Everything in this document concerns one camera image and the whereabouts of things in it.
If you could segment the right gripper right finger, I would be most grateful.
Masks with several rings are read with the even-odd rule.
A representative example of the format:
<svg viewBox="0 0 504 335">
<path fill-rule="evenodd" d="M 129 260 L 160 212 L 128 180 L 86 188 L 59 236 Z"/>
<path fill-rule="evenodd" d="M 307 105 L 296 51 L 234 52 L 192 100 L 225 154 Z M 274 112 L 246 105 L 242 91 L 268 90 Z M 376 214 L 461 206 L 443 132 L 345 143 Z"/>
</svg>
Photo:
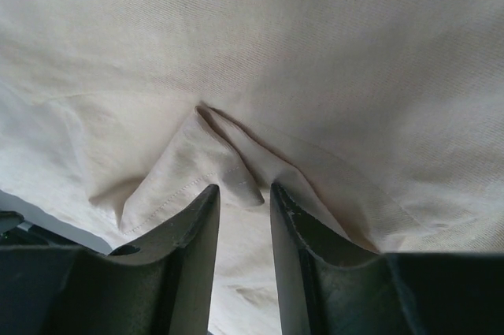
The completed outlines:
<svg viewBox="0 0 504 335">
<path fill-rule="evenodd" d="M 270 219 L 285 334 L 500 334 L 503 257 L 375 254 L 341 237 L 279 184 Z"/>
</svg>

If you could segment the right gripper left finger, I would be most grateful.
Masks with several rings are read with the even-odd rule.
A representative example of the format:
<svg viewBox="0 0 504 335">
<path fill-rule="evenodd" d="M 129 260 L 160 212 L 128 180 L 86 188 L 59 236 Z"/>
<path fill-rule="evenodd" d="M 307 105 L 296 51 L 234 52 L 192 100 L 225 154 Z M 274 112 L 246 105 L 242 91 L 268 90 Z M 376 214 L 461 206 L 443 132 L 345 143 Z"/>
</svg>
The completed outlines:
<svg viewBox="0 0 504 335">
<path fill-rule="evenodd" d="M 108 255 L 1 214 L 4 334 L 205 334 L 220 190 Z"/>
</svg>

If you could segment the beige t shirt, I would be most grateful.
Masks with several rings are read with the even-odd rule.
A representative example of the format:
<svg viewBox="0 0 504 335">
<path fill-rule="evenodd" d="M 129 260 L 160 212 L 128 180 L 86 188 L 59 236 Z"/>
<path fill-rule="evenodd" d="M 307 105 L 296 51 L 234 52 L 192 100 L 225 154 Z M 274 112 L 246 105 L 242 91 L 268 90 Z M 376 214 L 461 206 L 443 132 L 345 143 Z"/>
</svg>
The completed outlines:
<svg viewBox="0 0 504 335">
<path fill-rule="evenodd" d="M 209 327 L 278 334 L 269 187 L 503 249 L 503 0 L 1 0 L 1 189 L 118 247 L 221 191 Z"/>
</svg>

